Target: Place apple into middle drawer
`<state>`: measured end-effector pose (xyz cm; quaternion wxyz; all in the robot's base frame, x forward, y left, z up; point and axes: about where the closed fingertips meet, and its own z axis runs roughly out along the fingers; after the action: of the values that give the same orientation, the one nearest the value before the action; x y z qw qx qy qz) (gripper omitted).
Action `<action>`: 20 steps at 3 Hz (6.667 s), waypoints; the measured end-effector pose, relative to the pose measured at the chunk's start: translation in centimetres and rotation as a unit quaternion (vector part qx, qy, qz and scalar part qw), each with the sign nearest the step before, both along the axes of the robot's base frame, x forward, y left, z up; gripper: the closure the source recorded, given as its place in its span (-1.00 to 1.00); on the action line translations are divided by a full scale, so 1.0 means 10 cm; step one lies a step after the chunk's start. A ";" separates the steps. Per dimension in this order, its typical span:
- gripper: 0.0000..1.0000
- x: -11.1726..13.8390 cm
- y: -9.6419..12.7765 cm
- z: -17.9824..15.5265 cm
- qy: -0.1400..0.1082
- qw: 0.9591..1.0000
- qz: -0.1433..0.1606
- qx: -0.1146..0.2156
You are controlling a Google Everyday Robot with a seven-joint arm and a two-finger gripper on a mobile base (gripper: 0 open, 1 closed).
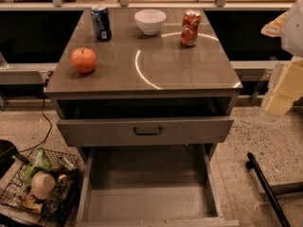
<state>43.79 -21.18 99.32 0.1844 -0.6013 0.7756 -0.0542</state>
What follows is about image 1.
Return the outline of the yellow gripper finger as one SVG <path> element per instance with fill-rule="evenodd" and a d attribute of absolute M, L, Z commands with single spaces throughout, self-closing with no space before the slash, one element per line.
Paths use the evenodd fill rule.
<path fill-rule="evenodd" d="M 275 20 L 265 25 L 261 29 L 260 33 L 271 38 L 280 37 L 282 35 L 282 27 L 284 25 L 287 15 L 288 15 L 287 11 L 283 12 L 282 14 L 277 16 Z"/>
<path fill-rule="evenodd" d="M 264 111 L 280 116 L 303 97 L 303 59 L 291 60 L 277 67 L 270 78 L 272 91 L 265 98 Z"/>

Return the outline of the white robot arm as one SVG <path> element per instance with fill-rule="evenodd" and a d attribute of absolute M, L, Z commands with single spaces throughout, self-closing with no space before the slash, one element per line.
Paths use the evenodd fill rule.
<path fill-rule="evenodd" d="M 293 56 L 287 64 L 273 70 L 262 102 L 266 114 L 281 116 L 303 97 L 303 0 L 297 0 L 288 11 L 265 25 L 261 33 L 280 37 L 281 48 Z"/>

